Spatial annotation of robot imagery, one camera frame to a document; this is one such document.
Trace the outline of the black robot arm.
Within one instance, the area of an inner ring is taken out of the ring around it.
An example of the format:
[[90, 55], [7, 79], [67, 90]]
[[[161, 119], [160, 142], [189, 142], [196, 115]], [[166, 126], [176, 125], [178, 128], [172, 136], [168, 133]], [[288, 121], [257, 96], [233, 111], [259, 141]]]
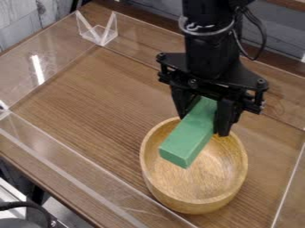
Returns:
[[204, 96], [217, 101], [213, 132], [228, 136], [245, 111], [263, 112], [268, 81], [244, 65], [255, 61], [242, 46], [244, 21], [249, 20], [268, 39], [267, 27], [252, 13], [256, 0], [182, 0], [180, 30], [185, 39], [182, 53], [160, 53], [160, 81], [170, 86], [180, 116]]

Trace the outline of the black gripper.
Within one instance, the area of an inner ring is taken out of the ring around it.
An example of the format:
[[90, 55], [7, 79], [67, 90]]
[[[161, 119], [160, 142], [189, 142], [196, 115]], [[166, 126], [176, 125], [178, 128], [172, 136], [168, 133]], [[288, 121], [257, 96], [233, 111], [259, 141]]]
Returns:
[[170, 85], [172, 98], [180, 118], [185, 118], [201, 97], [217, 101], [214, 132], [226, 137], [241, 113], [260, 113], [268, 81], [241, 62], [248, 56], [241, 44], [244, 18], [229, 16], [201, 21], [180, 18], [185, 38], [182, 53], [161, 53], [160, 81]]

